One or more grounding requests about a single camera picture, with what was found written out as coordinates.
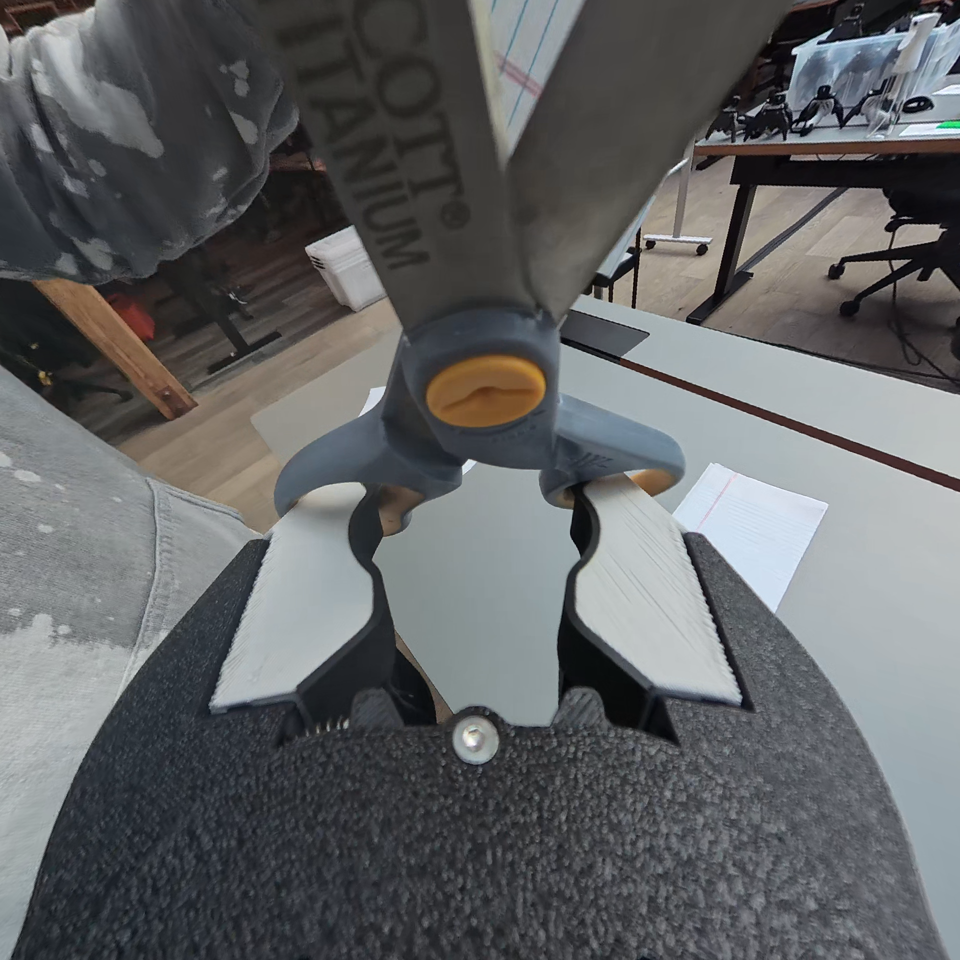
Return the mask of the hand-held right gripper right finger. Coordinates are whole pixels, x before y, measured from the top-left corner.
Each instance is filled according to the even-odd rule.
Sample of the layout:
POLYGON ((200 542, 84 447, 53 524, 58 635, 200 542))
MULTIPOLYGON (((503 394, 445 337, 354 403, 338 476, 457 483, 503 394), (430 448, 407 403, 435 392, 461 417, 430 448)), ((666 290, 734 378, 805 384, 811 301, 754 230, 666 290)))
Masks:
POLYGON ((681 525, 626 474, 574 486, 579 552, 558 626, 558 702, 592 690, 619 728, 673 728, 668 702, 745 709, 681 525))

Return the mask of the grey standing desk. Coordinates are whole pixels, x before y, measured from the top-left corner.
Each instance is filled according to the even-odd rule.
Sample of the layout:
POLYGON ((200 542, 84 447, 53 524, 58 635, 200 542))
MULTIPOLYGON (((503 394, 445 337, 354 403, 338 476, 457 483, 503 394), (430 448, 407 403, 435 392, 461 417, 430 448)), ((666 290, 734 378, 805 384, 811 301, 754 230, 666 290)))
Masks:
POLYGON ((198 292, 203 294, 207 306, 211 308, 213 322, 232 346, 230 354, 208 366, 207 372, 211 376, 220 374, 282 340, 282 333, 277 330, 270 331, 254 341, 245 338, 235 318, 247 322, 254 320, 247 299, 249 291, 234 285, 226 264, 215 260, 204 246, 190 249, 184 255, 183 261, 193 268, 198 292))

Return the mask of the dark work table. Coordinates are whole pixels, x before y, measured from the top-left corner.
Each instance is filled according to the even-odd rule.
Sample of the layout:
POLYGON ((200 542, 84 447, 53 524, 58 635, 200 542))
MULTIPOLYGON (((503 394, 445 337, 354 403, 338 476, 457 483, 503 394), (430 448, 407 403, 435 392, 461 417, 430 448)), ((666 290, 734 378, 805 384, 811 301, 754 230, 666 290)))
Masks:
POLYGON ((818 129, 785 140, 765 138, 728 143, 717 134, 697 142, 694 157, 732 157, 730 183, 737 186, 726 242, 711 295, 686 318, 702 326, 714 312, 753 278, 760 262, 852 189, 883 192, 894 211, 893 228, 938 226, 931 242, 850 254, 830 266, 839 279, 848 264, 898 262, 891 276, 841 304, 843 317, 854 317, 869 295, 914 273, 928 279, 938 268, 958 286, 958 127, 935 122, 896 124, 891 134, 867 134, 863 126, 818 129), (830 188, 831 192, 752 257, 741 261, 757 189, 761 186, 830 188))

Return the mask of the white lidded storage bins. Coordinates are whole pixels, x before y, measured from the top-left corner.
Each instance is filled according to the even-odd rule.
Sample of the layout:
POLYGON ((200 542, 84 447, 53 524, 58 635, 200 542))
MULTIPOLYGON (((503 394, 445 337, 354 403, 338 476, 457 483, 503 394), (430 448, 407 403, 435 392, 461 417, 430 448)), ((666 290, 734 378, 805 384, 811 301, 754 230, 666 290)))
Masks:
POLYGON ((306 245, 304 252, 334 299, 350 311, 362 311, 387 298, 355 226, 306 245))

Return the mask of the black utility cart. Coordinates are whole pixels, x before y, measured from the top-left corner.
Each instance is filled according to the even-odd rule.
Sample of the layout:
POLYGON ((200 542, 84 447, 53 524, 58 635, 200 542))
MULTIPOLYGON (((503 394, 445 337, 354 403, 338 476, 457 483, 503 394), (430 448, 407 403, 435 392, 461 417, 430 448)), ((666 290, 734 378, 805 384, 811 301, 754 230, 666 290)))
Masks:
POLYGON ((594 278, 583 290, 583 294, 593 296, 612 303, 615 299, 617 282, 627 275, 632 277, 630 307, 636 309, 639 291, 640 260, 643 250, 642 226, 647 216, 648 207, 644 207, 638 214, 635 222, 628 227, 624 235, 617 241, 610 254, 594 275, 594 278))

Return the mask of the red gas can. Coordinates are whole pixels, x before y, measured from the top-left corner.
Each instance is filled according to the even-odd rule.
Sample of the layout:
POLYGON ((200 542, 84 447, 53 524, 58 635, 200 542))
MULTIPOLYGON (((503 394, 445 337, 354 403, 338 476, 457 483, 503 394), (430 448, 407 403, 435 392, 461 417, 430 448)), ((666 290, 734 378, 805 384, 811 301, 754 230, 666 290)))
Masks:
POLYGON ((122 292, 102 293, 102 296, 141 342, 150 343, 155 340, 156 321, 138 299, 122 292))

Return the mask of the clear plastic storage tub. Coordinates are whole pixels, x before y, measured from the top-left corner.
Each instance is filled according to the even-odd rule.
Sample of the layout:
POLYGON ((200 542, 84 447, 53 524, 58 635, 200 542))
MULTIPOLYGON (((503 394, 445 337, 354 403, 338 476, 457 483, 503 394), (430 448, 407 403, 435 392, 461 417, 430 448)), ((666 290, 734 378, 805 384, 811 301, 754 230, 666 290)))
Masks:
MULTIPOLYGON (((854 106, 870 90, 895 74, 908 32, 888 31, 834 42, 815 37, 793 51, 795 63, 786 94, 793 112, 805 107, 817 90, 828 85, 845 108, 854 106)), ((908 99, 932 92, 959 56, 959 23, 934 27, 925 37, 915 71, 908 74, 901 94, 908 99)))

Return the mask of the grey orange scissors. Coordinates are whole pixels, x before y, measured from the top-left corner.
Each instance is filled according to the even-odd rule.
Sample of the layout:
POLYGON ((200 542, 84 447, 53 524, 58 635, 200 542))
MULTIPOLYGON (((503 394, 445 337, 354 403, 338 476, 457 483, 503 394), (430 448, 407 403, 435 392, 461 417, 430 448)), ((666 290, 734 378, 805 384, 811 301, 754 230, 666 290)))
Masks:
POLYGON ((560 393, 561 326, 791 2, 583 2, 511 148, 474 2, 251 2, 401 326, 371 411, 285 464, 285 516, 323 487, 408 497, 464 462, 536 471, 543 497, 686 472, 666 434, 560 393))

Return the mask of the lined paper sheet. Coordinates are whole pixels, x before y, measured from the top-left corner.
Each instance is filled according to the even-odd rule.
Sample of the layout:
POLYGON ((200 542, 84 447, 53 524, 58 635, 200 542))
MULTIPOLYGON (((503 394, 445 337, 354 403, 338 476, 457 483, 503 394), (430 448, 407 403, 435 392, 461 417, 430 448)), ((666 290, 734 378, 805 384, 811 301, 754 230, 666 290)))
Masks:
POLYGON ((583 5, 582 1, 475 3, 490 29, 510 150, 519 143, 583 5))

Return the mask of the stack of lined paper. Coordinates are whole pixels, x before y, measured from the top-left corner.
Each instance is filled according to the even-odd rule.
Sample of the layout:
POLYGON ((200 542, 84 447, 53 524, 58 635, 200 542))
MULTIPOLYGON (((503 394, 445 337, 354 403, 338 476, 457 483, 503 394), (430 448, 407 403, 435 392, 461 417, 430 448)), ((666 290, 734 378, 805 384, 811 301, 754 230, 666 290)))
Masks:
POLYGON ((673 516, 705 537, 776 613, 828 510, 826 502, 712 462, 673 516))

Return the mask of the white wheeled stand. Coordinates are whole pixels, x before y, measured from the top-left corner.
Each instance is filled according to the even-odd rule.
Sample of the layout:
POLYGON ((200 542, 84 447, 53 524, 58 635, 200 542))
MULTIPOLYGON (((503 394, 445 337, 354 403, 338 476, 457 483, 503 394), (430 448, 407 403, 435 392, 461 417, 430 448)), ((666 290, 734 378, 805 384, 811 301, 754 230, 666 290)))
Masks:
POLYGON ((695 236, 684 233, 692 170, 693 154, 692 151, 689 151, 683 161, 678 162, 669 173, 670 176, 678 175, 678 189, 671 232, 643 234, 643 249, 645 251, 652 251, 656 246, 670 244, 691 247, 697 257, 702 257, 709 252, 713 243, 711 236, 695 236))

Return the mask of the person's grey hooded sweatshirt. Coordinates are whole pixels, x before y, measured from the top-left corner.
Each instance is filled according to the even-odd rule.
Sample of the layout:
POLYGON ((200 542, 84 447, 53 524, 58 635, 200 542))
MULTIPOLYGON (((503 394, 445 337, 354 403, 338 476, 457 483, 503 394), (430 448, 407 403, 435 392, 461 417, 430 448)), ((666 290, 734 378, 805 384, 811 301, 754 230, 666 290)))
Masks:
POLYGON ((119 695, 260 534, 1 371, 1 956, 119 695))

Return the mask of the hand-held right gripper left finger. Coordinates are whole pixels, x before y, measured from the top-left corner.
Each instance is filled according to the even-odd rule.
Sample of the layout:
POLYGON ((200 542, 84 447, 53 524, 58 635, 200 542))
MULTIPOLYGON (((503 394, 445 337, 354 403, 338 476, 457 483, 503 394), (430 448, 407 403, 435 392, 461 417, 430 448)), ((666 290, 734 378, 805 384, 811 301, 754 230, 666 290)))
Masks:
POLYGON ((357 693, 390 680, 396 642, 374 563, 378 498, 366 486, 324 486, 272 527, 211 714, 291 704, 305 725, 331 725, 348 718, 357 693))

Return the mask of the small black tripod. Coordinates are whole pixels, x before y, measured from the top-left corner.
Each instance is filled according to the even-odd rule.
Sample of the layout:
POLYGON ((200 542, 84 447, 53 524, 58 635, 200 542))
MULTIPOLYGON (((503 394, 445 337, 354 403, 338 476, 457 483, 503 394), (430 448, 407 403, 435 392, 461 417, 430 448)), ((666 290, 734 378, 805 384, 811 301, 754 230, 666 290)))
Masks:
POLYGON ((892 101, 887 94, 887 83, 871 89, 852 107, 844 118, 844 127, 862 122, 869 132, 888 122, 892 101))
POLYGON ((743 141, 780 136, 786 141, 794 123, 794 115, 787 103, 786 92, 776 92, 751 114, 743 128, 743 141))
POLYGON ((845 126, 844 108, 836 98, 829 83, 818 86, 813 98, 795 116, 791 132, 799 137, 811 134, 817 127, 826 123, 830 117, 836 120, 839 129, 845 126))
POLYGON ((724 138, 729 143, 737 143, 738 137, 746 126, 747 116, 740 108, 741 97, 732 94, 719 114, 709 125, 705 139, 724 138))

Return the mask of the wooden support post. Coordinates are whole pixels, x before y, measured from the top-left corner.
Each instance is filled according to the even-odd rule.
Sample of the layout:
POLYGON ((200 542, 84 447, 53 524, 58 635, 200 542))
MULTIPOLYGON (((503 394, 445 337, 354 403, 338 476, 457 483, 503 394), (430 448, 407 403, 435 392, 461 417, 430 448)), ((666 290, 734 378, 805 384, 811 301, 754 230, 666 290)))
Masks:
POLYGON ((32 285, 166 420, 183 417, 198 406, 193 395, 93 287, 65 279, 35 280, 32 285))

